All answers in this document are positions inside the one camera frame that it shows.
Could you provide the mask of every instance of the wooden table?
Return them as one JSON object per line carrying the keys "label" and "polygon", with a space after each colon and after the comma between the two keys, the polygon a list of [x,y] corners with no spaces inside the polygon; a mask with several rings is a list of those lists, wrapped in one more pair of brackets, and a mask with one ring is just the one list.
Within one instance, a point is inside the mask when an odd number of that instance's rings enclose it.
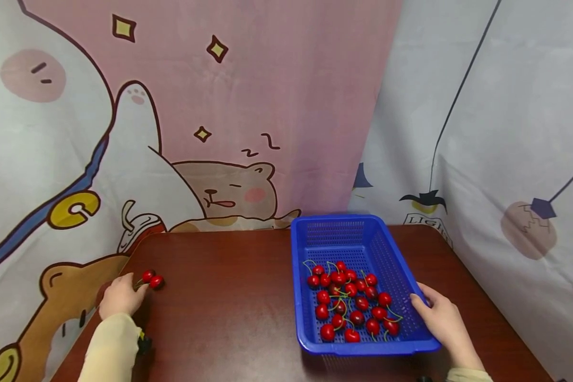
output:
{"label": "wooden table", "polygon": [[[412,273],[459,306],[495,382],[551,382],[458,257],[434,229],[390,227]],[[315,357],[295,334],[290,232],[174,233],[141,243],[122,271],[166,278],[136,322],[153,338],[134,381],[443,381],[446,351],[412,357]],[[76,381],[99,323],[93,316],[53,381]]]}

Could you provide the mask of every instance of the blush circle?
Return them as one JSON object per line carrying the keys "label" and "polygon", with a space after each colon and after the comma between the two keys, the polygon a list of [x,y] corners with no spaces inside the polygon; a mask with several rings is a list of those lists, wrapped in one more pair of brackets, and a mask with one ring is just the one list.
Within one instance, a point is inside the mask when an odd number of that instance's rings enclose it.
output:
{"label": "blush circle", "polygon": [[24,100],[46,103],[58,100],[66,88],[66,70],[45,51],[23,49],[0,68],[4,86]]}
{"label": "blush circle", "polygon": [[245,201],[249,203],[258,203],[265,199],[266,192],[264,189],[255,187],[247,190],[245,193]]}

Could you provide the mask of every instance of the sleeve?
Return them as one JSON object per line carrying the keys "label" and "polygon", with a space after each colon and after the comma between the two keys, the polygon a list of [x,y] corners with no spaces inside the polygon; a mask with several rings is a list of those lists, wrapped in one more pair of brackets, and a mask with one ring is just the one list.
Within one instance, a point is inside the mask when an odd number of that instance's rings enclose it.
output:
{"label": "sleeve", "polygon": [[140,332],[127,314],[102,321],[89,342],[79,382],[130,382]]}
{"label": "sleeve", "polygon": [[486,371],[455,367],[449,371],[446,382],[492,382],[492,379]]}

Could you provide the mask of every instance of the blue plastic basket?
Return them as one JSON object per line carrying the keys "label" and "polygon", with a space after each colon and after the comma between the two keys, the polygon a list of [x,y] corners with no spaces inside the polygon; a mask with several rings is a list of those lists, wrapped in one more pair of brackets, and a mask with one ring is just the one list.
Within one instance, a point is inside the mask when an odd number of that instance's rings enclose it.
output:
{"label": "blue plastic basket", "polygon": [[[428,331],[410,302],[410,293],[423,296],[402,254],[383,221],[373,215],[330,215],[297,218],[291,225],[295,322],[300,345],[313,354],[399,355],[435,351],[441,345]],[[316,290],[310,289],[310,271],[303,261],[312,260],[325,267],[327,261],[342,260],[360,274],[374,273],[378,293],[392,297],[391,310],[403,316],[398,337],[380,332],[378,342],[363,328],[358,329],[361,342],[344,341],[344,330],[335,334],[334,342],[323,342],[320,327],[331,322],[316,319]],[[369,309],[364,316],[371,317]]]}

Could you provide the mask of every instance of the hand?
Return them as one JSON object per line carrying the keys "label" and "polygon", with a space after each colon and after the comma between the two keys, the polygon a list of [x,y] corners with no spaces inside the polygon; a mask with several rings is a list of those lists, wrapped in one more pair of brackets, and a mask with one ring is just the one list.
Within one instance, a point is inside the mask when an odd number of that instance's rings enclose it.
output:
{"label": "hand", "polygon": [[117,277],[112,284],[106,288],[104,298],[99,304],[99,317],[102,319],[118,313],[132,315],[138,310],[144,299],[148,284],[142,285],[137,291],[132,286],[133,273]]}
{"label": "hand", "polygon": [[420,282],[418,285],[431,307],[424,304],[416,294],[410,295],[412,305],[435,338],[446,347],[454,367],[484,370],[458,307],[435,289]]}

